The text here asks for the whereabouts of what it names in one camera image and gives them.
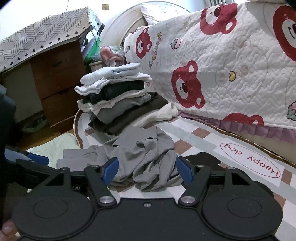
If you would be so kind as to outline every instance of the bedspread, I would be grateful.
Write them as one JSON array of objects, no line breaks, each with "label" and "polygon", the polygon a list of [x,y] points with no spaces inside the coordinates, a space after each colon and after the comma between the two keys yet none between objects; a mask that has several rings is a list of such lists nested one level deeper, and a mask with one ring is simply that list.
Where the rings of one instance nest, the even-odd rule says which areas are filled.
[{"label": "bedspread", "polygon": [[296,129],[296,12],[280,4],[218,5],[128,35],[127,62],[183,112]]}]

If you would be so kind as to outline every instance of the gray cloth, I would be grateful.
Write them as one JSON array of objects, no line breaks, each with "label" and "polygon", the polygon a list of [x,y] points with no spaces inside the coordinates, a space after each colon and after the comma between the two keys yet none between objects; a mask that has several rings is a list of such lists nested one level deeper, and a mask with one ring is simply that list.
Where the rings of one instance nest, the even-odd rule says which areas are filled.
[{"label": "gray cloth", "polygon": [[121,116],[126,110],[129,110],[134,106],[141,106],[150,99],[151,95],[148,93],[140,97],[122,99],[112,108],[102,108],[97,114],[97,118],[105,124],[110,124],[116,117]]},{"label": "gray cloth", "polygon": [[81,171],[88,165],[103,165],[113,157],[119,160],[119,170],[112,185],[136,183],[140,190],[177,186],[183,180],[177,172],[177,154],[173,140],[156,126],[149,129],[129,127],[102,146],[92,145],[85,150],[64,150],[64,159],[57,168],[69,167]]}]

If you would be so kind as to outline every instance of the drawer handle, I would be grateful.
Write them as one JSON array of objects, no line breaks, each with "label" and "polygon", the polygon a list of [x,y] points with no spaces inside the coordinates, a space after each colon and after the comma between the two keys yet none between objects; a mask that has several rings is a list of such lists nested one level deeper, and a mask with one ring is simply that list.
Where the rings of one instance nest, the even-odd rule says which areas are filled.
[{"label": "drawer handle", "polygon": [[61,63],[62,63],[62,61],[59,61],[59,62],[53,64],[52,67],[58,67]]},{"label": "drawer handle", "polygon": [[69,89],[65,89],[65,90],[63,90],[63,91],[60,91],[59,94],[60,94],[60,95],[66,94],[66,93],[68,92],[68,90],[69,90]]}]

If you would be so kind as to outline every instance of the brown folded garment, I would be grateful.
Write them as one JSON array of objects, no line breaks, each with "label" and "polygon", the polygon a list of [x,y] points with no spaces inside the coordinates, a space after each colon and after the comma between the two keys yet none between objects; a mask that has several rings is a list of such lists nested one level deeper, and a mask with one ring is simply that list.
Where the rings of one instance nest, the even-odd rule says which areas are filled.
[{"label": "brown folded garment", "polygon": [[168,101],[158,95],[156,92],[148,92],[151,95],[150,101],[141,106],[135,106],[126,110],[121,116],[115,118],[110,124],[104,124],[95,118],[89,123],[89,126],[96,131],[105,132],[109,135],[118,135],[128,124],[142,115],[164,107]]}]

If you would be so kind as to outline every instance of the floor mat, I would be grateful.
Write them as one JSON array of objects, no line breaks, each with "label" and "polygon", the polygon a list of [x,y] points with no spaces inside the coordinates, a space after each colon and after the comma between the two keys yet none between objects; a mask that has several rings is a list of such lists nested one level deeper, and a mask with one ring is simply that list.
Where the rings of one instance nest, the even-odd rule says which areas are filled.
[{"label": "floor mat", "polygon": [[[76,138],[83,148],[90,145],[102,145],[112,138],[104,133],[96,133],[88,126],[89,115],[81,113],[77,119]],[[180,156],[207,152],[218,158],[222,167],[232,166],[246,172],[252,180],[267,185],[275,199],[283,208],[283,221],[276,233],[281,241],[295,240],[296,236],[296,169],[277,160],[250,143],[224,135],[217,130],[190,119],[178,117],[169,122],[155,123],[166,132],[175,143],[175,151]],[[129,198],[166,198],[178,200],[185,188],[181,186],[157,189],[153,192],[141,192],[134,185],[129,187],[109,187],[119,201]]]}]

